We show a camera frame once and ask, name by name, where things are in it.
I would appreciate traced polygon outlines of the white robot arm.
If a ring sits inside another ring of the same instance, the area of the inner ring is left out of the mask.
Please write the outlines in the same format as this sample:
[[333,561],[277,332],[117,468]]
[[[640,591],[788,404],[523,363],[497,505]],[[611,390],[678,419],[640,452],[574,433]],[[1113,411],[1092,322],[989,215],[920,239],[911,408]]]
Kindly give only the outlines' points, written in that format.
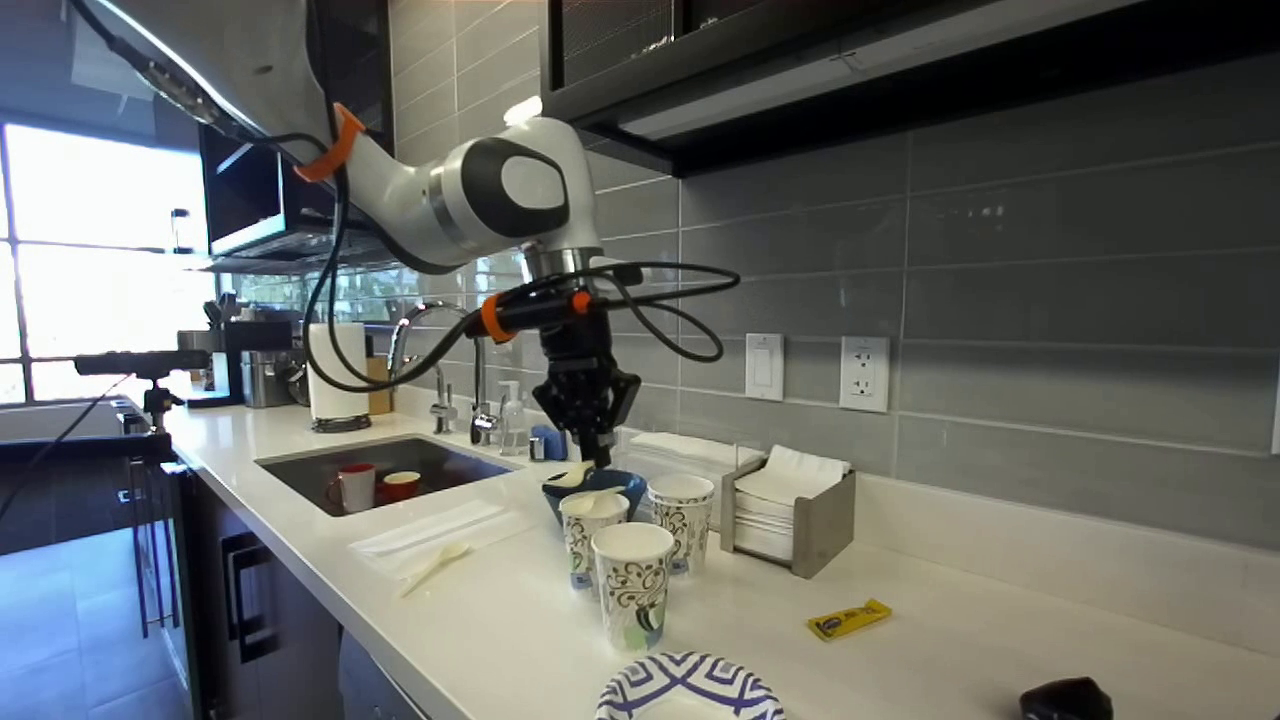
[[521,118],[439,156],[405,156],[337,92],[321,65],[321,0],[80,0],[111,50],[190,118],[268,144],[307,183],[369,215],[420,272],[523,251],[533,280],[473,311],[473,336],[538,327],[550,379],[538,404],[578,438],[611,433],[636,377],[611,362],[597,193],[574,123]]

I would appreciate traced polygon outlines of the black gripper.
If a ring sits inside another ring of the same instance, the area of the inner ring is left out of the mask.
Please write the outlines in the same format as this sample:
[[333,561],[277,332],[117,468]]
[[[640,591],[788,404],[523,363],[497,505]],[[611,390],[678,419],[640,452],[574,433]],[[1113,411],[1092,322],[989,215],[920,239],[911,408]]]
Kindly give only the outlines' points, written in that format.
[[550,377],[538,386],[538,404],[574,438],[611,433],[628,416],[640,379],[611,357],[607,311],[574,283],[542,283],[538,297],[554,306],[542,326]]

